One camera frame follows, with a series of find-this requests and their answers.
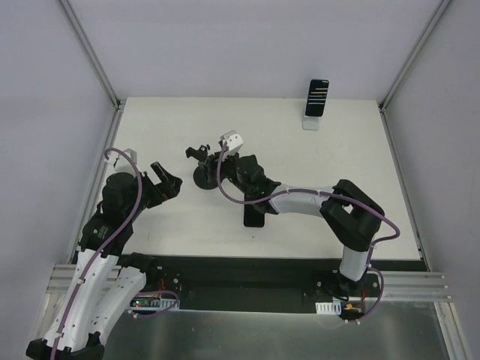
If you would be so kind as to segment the white phone stand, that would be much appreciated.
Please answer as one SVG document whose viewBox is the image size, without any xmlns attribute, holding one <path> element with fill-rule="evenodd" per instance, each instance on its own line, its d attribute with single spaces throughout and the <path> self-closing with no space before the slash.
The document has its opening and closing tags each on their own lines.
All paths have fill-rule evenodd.
<svg viewBox="0 0 480 360">
<path fill-rule="evenodd" d="M 302 119 L 302 128 L 306 131 L 318 131 L 320 126 L 320 117 L 304 115 Z"/>
</svg>

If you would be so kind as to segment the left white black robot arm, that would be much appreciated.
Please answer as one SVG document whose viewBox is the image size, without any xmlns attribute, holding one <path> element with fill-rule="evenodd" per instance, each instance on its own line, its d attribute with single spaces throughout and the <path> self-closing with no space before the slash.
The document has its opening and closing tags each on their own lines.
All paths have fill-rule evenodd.
<svg viewBox="0 0 480 360">
<path fill-rule="evenodd" d="M 114 325 L 138 293 L 159 293 L 155 259 L 132 253 L 123 260 L 110 289 L 106 282 L 134 234 L 133 223 L 146 210 L 179 195 L 182 180 L 158 162 L 147 172 L 116 169 L 107 177 L 102 199 L 82 230 L 70 286 L 52 325 L 25 351 L 30 359 L 102 359 Z"/>
</svg>

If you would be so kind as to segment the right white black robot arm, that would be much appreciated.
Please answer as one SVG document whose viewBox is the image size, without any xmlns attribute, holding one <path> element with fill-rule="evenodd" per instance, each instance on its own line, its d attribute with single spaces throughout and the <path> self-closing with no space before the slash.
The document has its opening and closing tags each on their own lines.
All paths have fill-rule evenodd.
<svg viewBox="0 0 480 360">
<path fill-rule="evenodd" d="M 267 214 L 322 218 L 343 245 L 338 289 L 346 296 L 363 289 L 371 243 L 385 212 L 351 181 L 319 190 L 288 187 L 268 178 L 254 155 L 221 157 L 218 152 L 207 157 L 205 176 L 214 187 L 226 179 L 243 193 L 243 200 L 233 202 L 244 206 L 246 227 L 263 227 Z"/>
</svg>

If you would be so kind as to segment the black round stand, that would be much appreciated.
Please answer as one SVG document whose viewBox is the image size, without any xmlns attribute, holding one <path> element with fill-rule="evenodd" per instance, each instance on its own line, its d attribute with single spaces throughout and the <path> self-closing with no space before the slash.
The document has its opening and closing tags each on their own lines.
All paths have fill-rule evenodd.
<svg viewBox="0 0 480 360">
<path fill-rule="evenodd" d="M 213 190 L 218 187 L 217 165 L 219 152 L 208 156 L 193 156 L 197 160 L 197 167 L 193 172 L 193 180 L 198 188 Z"/>
</svg>

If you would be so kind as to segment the blue edged black phone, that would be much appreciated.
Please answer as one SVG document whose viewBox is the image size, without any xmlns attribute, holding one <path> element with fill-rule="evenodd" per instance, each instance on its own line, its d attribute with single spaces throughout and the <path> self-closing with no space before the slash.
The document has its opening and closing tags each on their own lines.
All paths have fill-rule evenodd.
<svg viewBox="0 0 480 360">
<path fill-rule="evenodd" d="M 329 90 L 329 81 L 326 79 L 312 79 L 310 81 L 307 102 L 304 111 L 305 116 L 322 117 L 326 106 Z"/>
</svg>

